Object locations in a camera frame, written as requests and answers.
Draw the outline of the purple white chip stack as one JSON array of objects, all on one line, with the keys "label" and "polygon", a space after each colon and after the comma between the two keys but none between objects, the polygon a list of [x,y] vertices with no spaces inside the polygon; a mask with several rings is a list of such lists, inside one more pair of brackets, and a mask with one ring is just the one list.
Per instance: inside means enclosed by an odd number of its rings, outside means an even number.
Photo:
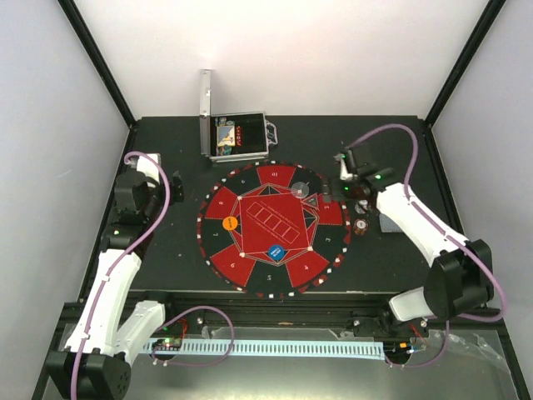
[{"label": "purple white chip stack", "polygon": [[355,205],[354,209],[358,214],[368,214],[369,213],[369,204],[367,200],[358,200]]}]

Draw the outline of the brown white chip stack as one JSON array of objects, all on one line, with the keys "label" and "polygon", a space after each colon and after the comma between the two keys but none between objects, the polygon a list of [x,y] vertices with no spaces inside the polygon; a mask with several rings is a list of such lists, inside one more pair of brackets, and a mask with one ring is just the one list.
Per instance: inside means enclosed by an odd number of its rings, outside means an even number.
[{"label": "brown white chip stack", "polygon": [[369,228],[369,222],[366,219],[358,218],[353,223],[353,232],[357,236],[363,236],[366,234]]}]

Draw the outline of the black triangular token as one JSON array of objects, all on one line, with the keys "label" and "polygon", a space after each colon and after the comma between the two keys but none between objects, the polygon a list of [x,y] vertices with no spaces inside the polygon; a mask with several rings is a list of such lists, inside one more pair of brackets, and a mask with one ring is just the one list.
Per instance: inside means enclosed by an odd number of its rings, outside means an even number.
[{"label": "black triangular token", "polygon": [[314,208],[316,210],[320,209],[318,195],[316,193],[313,193],[312,195],[302,199],[301,203],[308,206],[309,208]]}]

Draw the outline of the clear round dealer puck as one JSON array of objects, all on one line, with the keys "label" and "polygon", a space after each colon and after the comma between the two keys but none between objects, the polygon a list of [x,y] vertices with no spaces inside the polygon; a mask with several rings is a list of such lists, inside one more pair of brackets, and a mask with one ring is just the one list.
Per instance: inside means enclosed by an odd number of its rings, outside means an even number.
[{"label": "clear round dealer puck", "polygon": [[291,195],[295,198],[304,199],[309,195],[310,188],[307,182],[295,182],[291,185]]}]

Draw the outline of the orange round button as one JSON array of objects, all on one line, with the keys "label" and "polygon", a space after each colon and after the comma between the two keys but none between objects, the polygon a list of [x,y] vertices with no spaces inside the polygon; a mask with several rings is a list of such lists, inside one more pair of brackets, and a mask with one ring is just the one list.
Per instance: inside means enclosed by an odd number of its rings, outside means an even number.
[{"label": "orange round button", "polygon": [[234,231],[235,229],[237,229],[238,225],[239,225],[238,219],[236,217],[233,217],[233,216],[225,217],[222,220],[222,227],[226,231],[229,231],[229,232]]}]

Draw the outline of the blue small blind button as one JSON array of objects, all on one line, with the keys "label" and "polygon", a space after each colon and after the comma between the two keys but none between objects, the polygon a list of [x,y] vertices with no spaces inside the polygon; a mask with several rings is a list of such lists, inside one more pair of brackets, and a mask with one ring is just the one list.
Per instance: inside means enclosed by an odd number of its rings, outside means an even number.
[{"label": "blue small blind button", "polygon": [[268,257],[274,262],[280,262],[285,257],[285,249],[282,245],[272,245],[267,251]]}]

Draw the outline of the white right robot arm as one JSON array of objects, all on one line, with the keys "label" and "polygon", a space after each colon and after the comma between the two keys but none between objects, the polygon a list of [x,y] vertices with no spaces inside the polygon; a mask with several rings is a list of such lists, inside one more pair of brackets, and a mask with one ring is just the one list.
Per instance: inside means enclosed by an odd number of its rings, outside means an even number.
[{"label": "white right robot arm", "polygon": [[488,244],[471,241],[438,218],[392,168],[378,169],[363,145],[341,150],[337,177],[323,182],[327,201],[367,200],[411,240],[430,270],[421,287],[392,297],[378,316],[380,329],[399,335],[417,318],[464,316],[495,294]]}]

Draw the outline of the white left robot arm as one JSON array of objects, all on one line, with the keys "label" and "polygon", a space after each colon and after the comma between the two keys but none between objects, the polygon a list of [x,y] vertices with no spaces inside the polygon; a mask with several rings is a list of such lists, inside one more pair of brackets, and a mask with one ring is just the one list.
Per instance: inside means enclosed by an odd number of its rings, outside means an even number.
[{"label": "white left robot arm", "polygon": [[158,153],[132,151],[114,186],[116,219],[107,225],[97,271],[81,317],[61,349],[47,355],[45,368],[64,399],[122,399],[132,365],[157,329],[172,331],[179,313],[154,300],[122,312],[153,233],[166,216],[174,191]]}]

